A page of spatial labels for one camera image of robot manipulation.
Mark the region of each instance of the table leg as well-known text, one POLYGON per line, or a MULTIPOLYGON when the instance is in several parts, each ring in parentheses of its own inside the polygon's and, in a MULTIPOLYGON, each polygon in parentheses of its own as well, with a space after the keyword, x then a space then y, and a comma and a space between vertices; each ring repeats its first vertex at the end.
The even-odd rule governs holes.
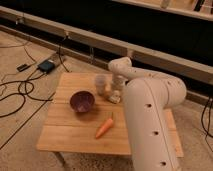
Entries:
POLYGON ((60 161, 62 166, 66 165, 66 161, 64 160, 64 157, 59 152, 53 152, 56 156, 56 158, 60 161))

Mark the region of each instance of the wooden surface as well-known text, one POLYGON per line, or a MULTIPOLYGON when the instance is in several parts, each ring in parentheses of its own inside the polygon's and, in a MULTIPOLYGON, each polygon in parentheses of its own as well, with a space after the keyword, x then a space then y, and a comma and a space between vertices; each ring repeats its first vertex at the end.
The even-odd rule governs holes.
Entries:
MULTIPOLYGON (((146 3, 151 5, 159 6, 161 5, 163 0, 125 0, 134 3, 146 3)), ((169 7, 178 8, 183 10, 193 10, 195 0, 171 0, 169 3, 169 7)))
MULTIPOLYGON (((82 152, 129 155, 130 148, 122 104, 112 104, 97 95, 94 86, 96 74, 64 73, 50 105, 37 149, 44 151, 82 152), (70 97, 77 91, 87 90, 95 95, 95 105, 89 113, 76 114, 69 105, 70 97), (99 126, 114 113, 114 127, 96 140, 99 126)), ((111 75, 106 75, 108 83, 111 75)), ((183 151, 171 110, 165 116, 178 157, 183 151)))

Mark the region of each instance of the wire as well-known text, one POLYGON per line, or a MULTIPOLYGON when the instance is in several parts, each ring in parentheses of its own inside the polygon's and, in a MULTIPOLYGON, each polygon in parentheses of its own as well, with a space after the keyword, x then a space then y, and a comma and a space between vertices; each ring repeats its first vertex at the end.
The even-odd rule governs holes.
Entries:
POLYGON ((61 59, 61 47, 62 47, 62 44, 63 42, 67 39, 67 36, 63 38, 63 40, 61 41, 61 43, 59 44, 59 47, 58 47, 58 57, 60 59, 60 62, 61 62, 61 65, 64 67, 64 69, 67 71, 67 72, 70 72, 69 69, 67 69, 67 67, 64 65, 64 62, 63 60, 61 59))
POLYGON ((205 141, 206 141, 206 144, 208 145, 209 149, 213 152, 213 149, 212 149, 212 147, 210 146, 210 144, 208 142, 208 137, 213 138, 213 135, 210 133, 212 105, 213 105, 213 99, 210 96, 209 99, 206 102, 206 105, 205 105, 205 107, 203 109, 203 112, 202 112, 202 115, 201 115, 201 125, 203 127, 203 130, 205 131, 205 141), (204 124, 204 115, 205 115, 205 112, 206 112, 206 109, 207 109, 208 106, 209 106, 208 124, 207 124, 207 129, 206 129, 206 126, 204 124))
POLYGON ((34 81, 34 80, 40 79, 40 78, 44 75, 44 73, 43 73, 43 74, 41 74, 41 75, 38 76, 38 77, 30 78, 36 71, 37 71, 37 69, 34 70, 34 71, 30 74, 30 76, 28 76, 28 78, 27 78, 26 80, 24 80, 24 81, 9 81, 9 82, 0 84, 0 87, 1 87, 1 86, 4 86, 4 85, 17 84, 17 83, 20 83, 20 84, 24 83, 24 84, 26 85, 26 87, 27 87, 27 84, 30 84, 30 85, 31 85, 31 89, 30 89, 30 90, 27 90, 27 88, 25 88, 25 92, 24 92, 24 93, 21 92, 21 90, 18 89, 18 92, 16 92, 16 93, 11 93, 11 94, 9 94, 9 95, 3 97, 2 99, 0 99, 0 102, 1 102, 1 101, 5 100, 5 99, 11 97, 11 96, 21 96, 21 97, 23 98, 23 102, 21 103, 21 105, 20 105, 17 109, 15 109, 14 111, 9 112, 9 113, 7 113, 7 114, 1 114, 1 115, 0 115, 0 118, 4 118, 4 117, 10 116, 10 115, 13 115, 14 113, 16 113, 16 112, 18 112, 19 110, 22 109, 22 107, 23 107, 24 104, 26 103, 26 97, 25 97, 25 95, 28 95, 28 94, 32 93, 33 90, 34 90, 34 88, 35 88, 34 84, 33 84, 32 82, 30 82, 30 81, 34 81))
POLYGON ((30 64, 30 65, 32 66, 32 65, 37 64, 37 61, 30 55, 30 53, 29 53, 28 50, 26 49, 26 44, 24 44, 21 40, 19 40, 19 39, 17 38, 17 36, 15 36, 15 39, 16 39, 17 41, 19 41, 20 43, 23 44, 23 48, 24 48, 25 53, 26 53, 27 56, 33 61, 33 63, 30 64))
POLYGON ((211 125, 211 109, 212 109, 212 104, 213 104, 213 99, 211 101, 211 104, 210 104, 210 107, 209 107, 209 120, 208 120, 208 128, 207 128, 207 133, 206 133, 206 136, 205 136, 205 141, 206 141, 206 144, 208 145, 209 149, 212 151, 213 153, 213 149, 212 147, 210 146, 209 142, 208 142, 208 134, 209 134, 209 130, 210 130, 210 125, 211 125))
POLYGON ((194 8, 194 11, 200 11, 200 9, 202 8, 202 5, 203 5, 204 1, 205 0, 198 0, 196 6, 194 8))
MULTIPOLYGON (((15 74, 6 74, 6 75, 4 75, 3 77, 2 77, 2 79, 1 79, 1 83, 4 83, 4 79, 6 78, 6 77, 8 77, 8 76, 14 76, 14 75, 17 75, 19 72, 16 72, 15 74)), ((7 89, 7 86, 6 85, 4 85, 4 88, 3 88, 3 90, 1 91, 1 93, 0 93, 0 97, 4 94, 4 92, 6 91, 6 89, 7 89)))
POLYGON ((211 97, 209 97, 209 99, 207 100, 206 105, 205 105, 205 107, 203 109, 203 112, 201 114, 201 125, 202 125, 203 130, 205 131, 205 133, 207 133, 209 137, 213 138, 213 135, 210 134, 210 132, 206 129, 205 124, 204 124, 204 115, 205 115, 207 107, 209 106, 209 102, 210 101, 211 101, 211 97))
MULTIPOLYGON (((54 96, 55 93, 52 93, 48 99, 51 99, 54 96)), ((10 140, 35 116, 36 113, 47 103, 48 101, 45 101, 44 103, 39 106, 39 108, 32 113, 32 115, 7 139, 7 141, 0 147, 0 150, 2 150, 9 142, 10 140)))
POLYGON ((25 18, 25 4, 24 4, 24 1, 23 0, 20 0, 20 4, 21 4, 21 7, 22 7, 22 17, 25 18))

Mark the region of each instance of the black panel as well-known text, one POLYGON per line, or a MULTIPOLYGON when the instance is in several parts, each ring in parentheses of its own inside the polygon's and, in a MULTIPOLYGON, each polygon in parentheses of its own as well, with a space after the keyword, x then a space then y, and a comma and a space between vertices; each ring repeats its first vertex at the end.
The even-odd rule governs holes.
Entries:
POLYGON ((109 0, 1 0, 1 4, 210 66, 213 64, 213 22, 210 21, 109 0))

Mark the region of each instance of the orange carrot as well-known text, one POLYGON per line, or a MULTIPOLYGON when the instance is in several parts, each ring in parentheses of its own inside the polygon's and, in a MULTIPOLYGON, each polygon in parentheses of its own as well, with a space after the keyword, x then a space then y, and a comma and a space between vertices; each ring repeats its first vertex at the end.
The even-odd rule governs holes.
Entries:
POLYGON ((105 134, 112 126, 113 126, 113 119, 109 118, 107 119, 102 125, 101 127, 98 129, 95 138, 98 139, 100 138, 103 134, 105 134))

